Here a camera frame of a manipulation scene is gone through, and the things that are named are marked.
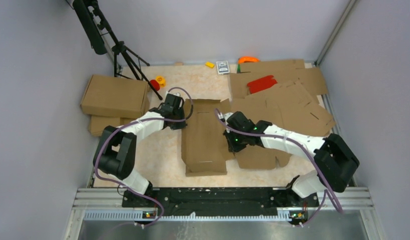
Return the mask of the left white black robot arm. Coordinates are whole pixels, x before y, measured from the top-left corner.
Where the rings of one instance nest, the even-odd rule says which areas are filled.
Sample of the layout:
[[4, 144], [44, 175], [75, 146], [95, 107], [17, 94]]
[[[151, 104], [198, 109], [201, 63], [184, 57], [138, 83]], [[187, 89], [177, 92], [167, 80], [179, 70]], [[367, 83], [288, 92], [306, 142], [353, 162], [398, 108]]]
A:
[[185, 128], [184, 103], [178, 93], [167, 93], [163, 103], [138, 119], [118, 127], [105, 127], [93, 159], [95, 172], [101, 171], [109, 176], [106, 180], [132, 190], [134, 201], [140, 206], [150, 205], [153, 185], [134, 167], [137, 144], [166, 127]]

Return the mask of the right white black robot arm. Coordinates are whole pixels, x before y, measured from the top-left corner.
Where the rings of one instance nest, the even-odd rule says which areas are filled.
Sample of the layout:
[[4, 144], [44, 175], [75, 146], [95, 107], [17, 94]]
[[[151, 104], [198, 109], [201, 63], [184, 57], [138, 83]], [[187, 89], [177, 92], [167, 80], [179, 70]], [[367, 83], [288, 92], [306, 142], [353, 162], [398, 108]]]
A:
[[299, 206], [309, 195], [324, 190], [331, 194], [344, 192], [359, 167], [359, 160], [338, 134], [305, 135], [264, 120], [254, 123], [240, 111], [223, 114], [216, 109], [215, 114], [225, 126], [223, 134], [230, 152], [259, 146], [308, 159], [313, 164], [314, 170], [289, 184], [286, 200], [292, 206]]

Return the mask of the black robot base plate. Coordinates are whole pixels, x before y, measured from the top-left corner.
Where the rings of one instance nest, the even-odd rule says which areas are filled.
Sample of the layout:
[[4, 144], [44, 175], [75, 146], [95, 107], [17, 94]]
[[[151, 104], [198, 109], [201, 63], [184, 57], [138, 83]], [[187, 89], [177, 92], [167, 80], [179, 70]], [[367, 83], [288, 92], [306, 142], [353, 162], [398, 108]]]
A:
[[275, 216], [281, 208], [317, 207], [315, 193], [301, 198], [290, 189], [273, 187], [161, 187], [144, 199], [125, 191], [124, 208], [153, 208], [164, 216], [248, 217]]

